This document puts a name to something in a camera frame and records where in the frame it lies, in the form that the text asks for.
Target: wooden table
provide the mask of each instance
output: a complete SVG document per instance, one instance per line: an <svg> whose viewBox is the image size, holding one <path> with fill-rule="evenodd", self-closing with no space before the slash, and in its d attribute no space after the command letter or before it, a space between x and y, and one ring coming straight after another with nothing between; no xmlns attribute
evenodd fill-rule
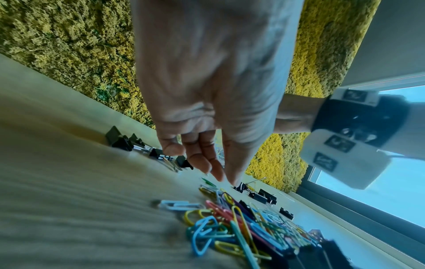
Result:
<svg viewBox="0 0 425 269"><path fill-rule="evenodd" d="M194 257L182 221L151 205L203 203L203 175L109 147L113 125L159 146L154 130L0 55L0 268L246 267Z"/></svg>

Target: hand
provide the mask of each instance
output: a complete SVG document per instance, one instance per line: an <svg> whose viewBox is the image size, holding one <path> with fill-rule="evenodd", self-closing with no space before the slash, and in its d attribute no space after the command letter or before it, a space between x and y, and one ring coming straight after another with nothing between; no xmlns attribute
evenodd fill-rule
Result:
<svg viewBox="0 0 425 269"><path fill-rule="evenodd" d="M237 2L131 3L140 91L164 152L186 152L194 167L233 185L273 131L302 9L302 1Z"/></svg>

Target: window pane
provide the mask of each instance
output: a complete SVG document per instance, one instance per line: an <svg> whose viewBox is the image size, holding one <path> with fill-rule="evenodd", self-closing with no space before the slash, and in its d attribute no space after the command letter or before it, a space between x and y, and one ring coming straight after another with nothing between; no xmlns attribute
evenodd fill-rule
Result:
<svg viewBox="0 0 425 269"><path fill-rule="evenodd" d="M425 86L381 93L403 95L410 102L425 102ZM366 190L352 189L324 171L320 172L316 183L425 227L425 161L393 158L386 170Z"/></svg>

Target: green moss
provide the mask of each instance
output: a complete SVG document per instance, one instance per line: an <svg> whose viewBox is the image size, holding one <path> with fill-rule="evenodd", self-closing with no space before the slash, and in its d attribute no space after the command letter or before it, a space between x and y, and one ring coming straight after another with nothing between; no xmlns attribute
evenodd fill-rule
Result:
<svg viewBox="0 0 425 269"><path fill-rule="evenodd" d="M379 0L305 0L286 92L329 95L344 78ZM0 53L155 128L136 83L127 0L0 0ZM306 134L273 135L247 173L294 191Z"/></svg>

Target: gray wall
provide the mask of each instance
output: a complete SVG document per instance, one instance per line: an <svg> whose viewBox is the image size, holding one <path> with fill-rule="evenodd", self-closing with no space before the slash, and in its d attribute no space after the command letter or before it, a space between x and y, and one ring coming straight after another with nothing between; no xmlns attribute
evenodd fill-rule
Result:
<svg viewBox="0 0 425 269"><path fill-rule="evenodd" d="M382 0L343 86L425 74L425 0Z"/></svg>

